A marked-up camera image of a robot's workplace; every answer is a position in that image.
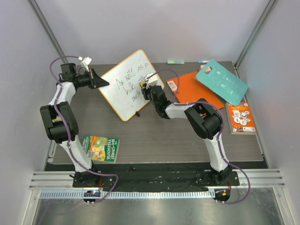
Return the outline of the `green treehouse book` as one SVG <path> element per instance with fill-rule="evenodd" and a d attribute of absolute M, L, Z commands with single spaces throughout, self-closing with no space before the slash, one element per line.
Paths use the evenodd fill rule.
<path fill-rule="evenodd" d="M 82 146 L 85 153 L 93 161 L 115 163 L 120 140 L 117 138 L 85 135 Z"/>

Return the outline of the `pale yellow mug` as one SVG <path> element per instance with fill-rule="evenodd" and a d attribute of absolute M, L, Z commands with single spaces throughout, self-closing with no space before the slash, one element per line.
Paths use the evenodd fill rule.
<path fill-rule="evenodd" d="M 52 120 L 53 123 L 60 122 L 60 121 L 62 121 L 61 118 L 55 118 L 55 119 Z"/>

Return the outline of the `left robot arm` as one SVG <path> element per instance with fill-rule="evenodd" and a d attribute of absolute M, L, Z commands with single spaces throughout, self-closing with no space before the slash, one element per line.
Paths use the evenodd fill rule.
<path fill-rule="evenodd" d="M 99 77 L 92 68 L 85 68 L 84 73 L 78 75 L 74 63 L 60 67 L 62 73 L 55 77 L 55 95 L 49 104 L 40 107 L 42 121 L 48 138 L 60 145 L 73 162 L 75 174 L 71 177 L 74 185 L 95 187 L 100 176 L 79 140 L 79 127 L 70 103 L 79 88 L 98 89 L 108 86 L 109 82 Z"/>

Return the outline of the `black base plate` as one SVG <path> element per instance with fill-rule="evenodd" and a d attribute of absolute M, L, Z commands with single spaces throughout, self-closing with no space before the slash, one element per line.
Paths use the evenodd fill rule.
<path fill-rule="evenodd" d="M 99 173 L 119 176 L 115 192 L 190 192 L 240 185 L 236 171 L 216 183 L 209 163 L 96 164 Z"/>

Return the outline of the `green eraser block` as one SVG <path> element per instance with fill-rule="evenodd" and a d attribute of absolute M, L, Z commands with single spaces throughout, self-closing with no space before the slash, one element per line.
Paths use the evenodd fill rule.
<path fill-rule="evenodd" d="M 178 64 L 178 65 L 180 65 L 180 64 L 184 64 L 185 62 L 184 61 L 182 61 L 182 60 L 168 60 L 167 61 L 167 64 L 169 64 L 169 65 L 172 65 L 172 64 Z"/>

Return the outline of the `teal plastic board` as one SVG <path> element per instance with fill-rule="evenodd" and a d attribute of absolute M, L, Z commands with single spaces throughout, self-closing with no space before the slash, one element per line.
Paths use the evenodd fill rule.
<path fill-rule="evenodd" d="M 210 60 L 196 74 L 196 80 L 232 105 L 239 105 L 247 84 L 215 60 Z"/>

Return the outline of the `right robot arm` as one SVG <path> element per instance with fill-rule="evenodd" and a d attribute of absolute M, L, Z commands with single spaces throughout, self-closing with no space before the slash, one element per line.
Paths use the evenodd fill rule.
<path fill-rule="evenodd" d="M 212 104 L 201 98 L 196 103 L 176 104 L 165 96 L 161 86 L 140 83 L 143 97 L 151 101 L 163 119 L 187 119 L 195 133 L 204 140 L 210 157 L 212 181 L 223 185 L 232 171 L 222 142 L 223 120 Z"/>

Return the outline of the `orange paperback book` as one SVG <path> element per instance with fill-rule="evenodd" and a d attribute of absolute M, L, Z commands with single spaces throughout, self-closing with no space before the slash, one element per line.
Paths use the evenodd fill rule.
<path fill-rule="evenodd" d="M 239 105 L 225 104 L 229 129 L 233 135 L 255 135 L 256 128 L 248 102 Z"/>

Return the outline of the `yellow framed whiteboard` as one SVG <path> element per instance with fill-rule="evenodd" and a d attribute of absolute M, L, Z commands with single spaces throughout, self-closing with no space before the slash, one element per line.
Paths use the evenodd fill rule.
<path fill-rule="evenodd" d="M 122 121 L 128 121 L 148 103 L 140 82 L 153 73 L 155 68 L 151 61 L 144 50 L 139 49 L 101 76 L 109 85 L 99 91 Z"/>

